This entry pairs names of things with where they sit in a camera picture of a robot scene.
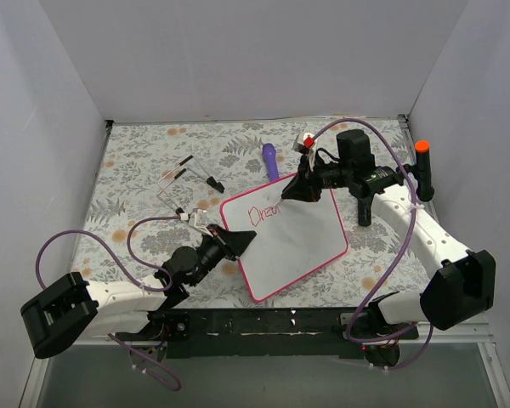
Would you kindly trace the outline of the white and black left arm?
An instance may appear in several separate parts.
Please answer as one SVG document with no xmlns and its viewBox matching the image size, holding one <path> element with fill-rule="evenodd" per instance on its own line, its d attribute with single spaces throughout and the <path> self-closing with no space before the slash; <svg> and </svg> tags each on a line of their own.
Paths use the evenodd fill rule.
<svg viewBox="0 0 510 408">
<path fill-rule="evenodd" d="M 154 274 L 137 282 L 86 280 L 71 272 L 44 287 L 20 309 L 36 358 L 54 357 L 80 338 L 109 333 L 158 338 L 164 320 L 156 312 L 182 303 L 188 287 L 197 286 L 222 260 L 239 258 L 257 235 L 217 224 L 207 229 L 199 246 L 177 248 Z"/>
</svg>

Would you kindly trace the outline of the pink framed whiteboard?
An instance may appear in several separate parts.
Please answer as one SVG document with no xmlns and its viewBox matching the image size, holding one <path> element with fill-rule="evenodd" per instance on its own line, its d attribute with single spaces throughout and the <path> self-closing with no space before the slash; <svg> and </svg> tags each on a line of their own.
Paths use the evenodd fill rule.
<svg viewBox="0 0 510 408">
<path fill-rule="evenodd" d="M 276 203 L 293 177 L 289 174 L 260 185 L 220 206 L 227 230 L 256 232 L 239 261 L 256 303 L 340 258 L 349 247 L 332 191 L 325 190 L 316 203 Z"/>
</svg>

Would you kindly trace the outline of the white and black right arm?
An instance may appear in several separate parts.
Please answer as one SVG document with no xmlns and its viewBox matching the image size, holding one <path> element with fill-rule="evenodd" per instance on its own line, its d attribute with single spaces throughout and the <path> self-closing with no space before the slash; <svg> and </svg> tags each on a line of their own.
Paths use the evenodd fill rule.
<svg viewBox="0 0 510 408">
<path fill-rule="evenodd" d="M 425 269 L 429 283 L 422 292 L 393 292 L 368 303 L 360 326 L 376 337 L 387 337 L 400 324 L 428 322 L 445 331 L 492 308 L 496 261 L 486 251 L 474 252 L 449 235 L 412 198 L 429 201 L 429 149 L 416 151 L 413 166 L 378 166 L 368 135 L 361 129 L 336 137 L 338 155 L 325 162 L 315 137 L 297 137 L 293 149 L 301 158 L 297 174 L 282 191 L 285 200 L 317 202 L 323 190 L 348 189 L 357 201 L 358 223 L 372 215 L 385 221 L 404 239 Z"/>
</svg>

